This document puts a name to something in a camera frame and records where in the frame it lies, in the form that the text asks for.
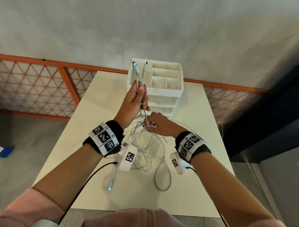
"plastic drawer organizer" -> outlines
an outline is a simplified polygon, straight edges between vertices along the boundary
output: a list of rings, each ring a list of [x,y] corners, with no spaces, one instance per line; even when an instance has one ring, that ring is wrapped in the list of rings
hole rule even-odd
[[[136,80],[133,61],[137,63],[141,75],[144,64],[148,62],[147,71],[143,75],[143,83],[147,87],[148,105],[151,111],[146,111],[146,114],[150,115],[152,111],[160,112],[171,119],[184,89],[181,64],[133,58],[128,74],[127,90]]]

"blue object on floor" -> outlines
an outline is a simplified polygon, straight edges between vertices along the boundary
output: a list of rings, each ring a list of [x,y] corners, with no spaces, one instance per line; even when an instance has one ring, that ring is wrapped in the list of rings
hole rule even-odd
[[[2,151],[0,151],[0,158],[6,158],[13,152],[14,147],[5,147]]]

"white table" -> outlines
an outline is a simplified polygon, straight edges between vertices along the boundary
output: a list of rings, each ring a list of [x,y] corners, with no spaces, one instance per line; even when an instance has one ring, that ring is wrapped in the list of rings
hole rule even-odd
[[[85,140],[89,131],[101,122],[113,119],[126,94],[126,80],[127,76],[123,74],[97,72],[35,183],[75,152],[80,147],[78,142]],[[212,154],[233,173],[202,84],[184,83],[173,120],[183,122],[197,132],[208,143]],[[197,175],[188,172],[179,176],[176,173],[169,157],[175,151],[175,140],[167,138],[167,141],[163,143],[172,175],[172,186],[168,191],[161,192],[154,184],[154,173],[163,155],[159,142],[153,147],[152,168],[147,173],[140,170],[117,171],[109,191],[112,165],[107,166],[89,181],[72,208],[116,211],[145,207],[161,208],[172,215],[219,217]],[[113,159],[103,159],[97,168],[111,161]],[[166,168],[161,168],[158,176],[161,187],[167,186],[169,176]]]

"forearm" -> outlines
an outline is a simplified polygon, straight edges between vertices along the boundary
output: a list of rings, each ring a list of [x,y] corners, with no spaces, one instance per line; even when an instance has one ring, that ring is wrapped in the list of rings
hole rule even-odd
[[[204,188],[230,227],[247,226],[274,217],[213,155],[200,153],[191,159]]]
[[[103,156],[89,144],[85,144],[50,171],[33,188],[65,211],[102,158]]]

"black cable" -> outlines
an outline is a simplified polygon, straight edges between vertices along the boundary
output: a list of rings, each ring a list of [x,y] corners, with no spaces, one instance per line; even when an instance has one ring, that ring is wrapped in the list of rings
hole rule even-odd
[[[99,169],[97,169],[85,182],[85,184],[82,186],[82,188],[80,189],[80,191],[77,193],[77,195],[75,196],[75,198],[73,199],[73,201],[71,202],[71,204],[68,206],[68,208],[66,209],[66,211],[64,212],[64,214],[62,215],[62,217],[60,218],[58,225],[60,225],[60,223],[62,222],[62,219],[65,217],[66,213],[68,212],[68,210],[71,208],[71,206],[73,205],[73,203],[75,202],[75,200],[78,198],[79,194],[82,192],[83,188],[85,187],[85,185],[88,183],[88,181],[99,171],[101,170],[103,167],[110,165],[110,164],[117,164],[117,162],[109,162],[105,165],[103,165],[102,167],[100,167]]]
[[[193,168],[191,168],[191,167],[186,167],[186,169],[191,169],[191,170],[193,170],[193,171],[196,173],[196,171],[195,171]],[[224,218],[223,218],[223,216],[222,216],[222,214],[220,213],[220,211],[218,210],[217,207],[216,207],[216,209],[217,209],[217,211],[218,211],[218,213],[219,213],[219,215],[220,215],[220,217],[221,217],[223,223],[225,224],[225,227],[228,227],[227,224],[226,224],[226,222],[225,222],[225,220],[224,220]]]

